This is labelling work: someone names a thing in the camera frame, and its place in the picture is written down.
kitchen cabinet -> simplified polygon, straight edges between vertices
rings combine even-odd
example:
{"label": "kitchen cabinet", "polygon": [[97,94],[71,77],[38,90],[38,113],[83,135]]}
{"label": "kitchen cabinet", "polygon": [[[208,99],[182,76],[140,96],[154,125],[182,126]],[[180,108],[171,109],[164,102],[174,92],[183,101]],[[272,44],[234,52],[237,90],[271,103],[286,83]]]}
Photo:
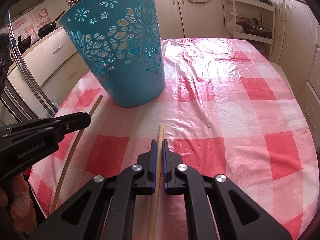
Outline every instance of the kitchen cabinet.
{"label": "kitchen cabinet", "polygon": [[88,72],[89,68],[77,52],[51,75],[41,89],[48,98],[57,97],[61,106],[77,82]]}
{"label": "kitchen cabinet", "polygon": [[178,2],[185,38],[224,38],[223,0],[210,0],[206,4]]}
{"label": "kitchen cabinet", "polygon": [[279,64],[280,55],[282,51],[284,41],[284,30],[285,30],[285,0],[271,0],[275,3],[275,32],[274,32],[274,43],[272,47],[270,61]]}
{"label": "kitchen cabinet", "polygon": [[38,85],[42,86],[52,73],[75,53],[76,47],[65,30],[60,28],[23,58]]}
{"label": "kitchen cabinet", "polygon": [[308,81],[315,93],[320,97],[320,48],[317,47],[316,58],[308,78]]}
{"label": "kitchen cabinet", "polygon": [[178,0],[155,0],[155,5],[161,39],[184,38]]}
{"label": "kitchen cabinet", "polygon": [[[50,76],[41,89],[50,100],[52,100],[53,97],[57,97],[58,104],[61,105],[79,79],[88,73],[88,71],[87,65],[79,53],[76,53]],[[43,117],[44,107],[22,78],[18,67],[15,67],[10,72],[8,78],[27,105],[38,116]]]}
{"label": "kitchen cabinet", "polygon": [[317,20],[308,5],[285,0],[284,42],[279,65],[297,98],[315,59]]}
{"label": "kitchen cabinet", "polygon": [[316,149],[320,148],[320,100],[307,81],[297,98],[310,128]]}

wok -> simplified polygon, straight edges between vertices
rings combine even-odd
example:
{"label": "wok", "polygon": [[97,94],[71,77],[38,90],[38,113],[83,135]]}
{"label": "wok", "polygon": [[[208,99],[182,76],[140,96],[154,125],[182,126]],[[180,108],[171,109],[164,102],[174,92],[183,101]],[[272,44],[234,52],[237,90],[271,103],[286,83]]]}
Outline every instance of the wok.
{"label": "wok", "polygon": [[21,40],[21,35],[18,37],[18,48],[20,53],[24,53],[31,45],[31,36],[28,36],[23,41]]}
{"label": "wok", "polygon": [[61,17],[62,14],[64,14],[64,12],[65,11],[61,12],[53,22],[50,22],[50,23],[46,24],[45,26],[42,26],[38,30],[38,36],[40,38],[43,38],[44,36],[46,36],[49,33],[53,32],[56,29],[56,21]]}

drawer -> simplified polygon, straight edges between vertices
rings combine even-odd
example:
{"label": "drawer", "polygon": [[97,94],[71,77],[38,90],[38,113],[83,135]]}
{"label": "drawer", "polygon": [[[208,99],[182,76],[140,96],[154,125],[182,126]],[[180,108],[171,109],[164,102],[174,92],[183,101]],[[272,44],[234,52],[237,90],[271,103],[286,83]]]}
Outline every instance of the drawer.
{"label": "drawer", "polygon": [[317,48],[316,58],[308,81],[318,97],[320,97],[320,48]]}
{"label": "drawer", "polygon": [[75,53],[75,46],[62,29],[42,41],[24,57],[24,60],[36,82],[41,86],[53,72]]}
{"label": "drawer", "polygon": [[318,149],[320,148],[320,100],[308,81],[297,101],[307,120],[316,149]]}
{"label": "drawer", "polygon": [[61,106],[74,86],[88,72],[89,68],[80,54],[76,53],[51,75],[41,89],[50,100],[57,97]]}
{"label": "drawer", "polygon": [[20,95],[20,97],[25,101],[25,103],[36,113],[36,115],[39,116],[44,107],[41,105],[41,103],[29,88],[28,84],[22,78],[18,67],[15,67],[10,72],[10,74],[8,75],[8,79],[11,81],[11,84]]}

table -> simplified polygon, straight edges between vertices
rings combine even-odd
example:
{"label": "table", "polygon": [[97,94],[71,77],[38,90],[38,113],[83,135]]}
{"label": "table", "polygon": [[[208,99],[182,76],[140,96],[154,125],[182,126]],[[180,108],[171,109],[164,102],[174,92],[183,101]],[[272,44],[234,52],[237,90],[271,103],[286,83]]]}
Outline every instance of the table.
{"label": "table", "polygon": [[[170,149],[207,176],[226,174],[284,225],[293,239],[312,220],[319,173],[311,133],[294,96],[247,41],[162,41],[166,87],[151,102],[116,106],[89,72],[57,116],[89,112],[104,96],[74,153],[58,205],[96,174],[117,175],[149,151],[160,123]],[[47,212],[76,132],[33,166],[31,187]],[[150,196],[136,202],[132,239],[146,238]],[[187,239],[183,196],[161,187],[155,240]]]}

chopstick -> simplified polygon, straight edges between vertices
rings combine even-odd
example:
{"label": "chopstick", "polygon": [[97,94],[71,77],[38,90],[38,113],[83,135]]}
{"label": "chopstick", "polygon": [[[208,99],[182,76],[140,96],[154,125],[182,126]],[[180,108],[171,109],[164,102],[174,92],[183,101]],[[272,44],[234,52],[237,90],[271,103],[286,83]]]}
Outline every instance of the chopstick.
{"label": "chopstick", "polygon": [[[94,111],[97,109],[99,103],[101,102],[103,96],[100,95],[97,99],[97,101],[94,103],[93,107],[91,108],[90,112],[89,112],[89,115],[92,116]],[[52,202],[52,205],[51,205],[51,208],[49,210],[49,213],[53,213],[55,210],[56,210],[56,206],[57,206],[57,202],[58,202],[58,198],[59,198],[59,194],[60,194],[60,191],[61,191],[61,187],[62,187],[62,184],[63,184],[63,181],[65,179],[65,176],[66,176],[66,173],[67,173],[67,170],[68,170],[68,167],[70,165],[70,162],[71,162],[71,159],[73,157],[73,154],[75,153],[75,150],[76,150],[76,147],[81,139],[81,136],[84,132],[84,129],[81,129],[77,136],[76,136],[76,139],[75,141],[73,142],[73,145],[70,149],[70,152],[69,152],[69,155],[67,157],[67,160],[63,166],[63,169],[62,169],[62,173],[61,173],[61,176],[59,178],[59,181],[58,181],[58,185],[57,185],[57,189],[56,189],[56,192],[54,193],[54,197],[53,197],[53,202]]]}
{"label": "chopstick", "polygon": [[162,167],[162,141],[164,138],[164,125],[159,126],[158,134],[158,144],[157,144],[157,164],[156,164],[156,189],[154,194],[151,197],[151,206],[150,206],[150,215],[149,215],[149,225],[147,240],[153,240],[156,230],[156,217],[158,209],[158,200],[159,200],[159,190],[160,190],[160,176],[161,176],[161,167]]}

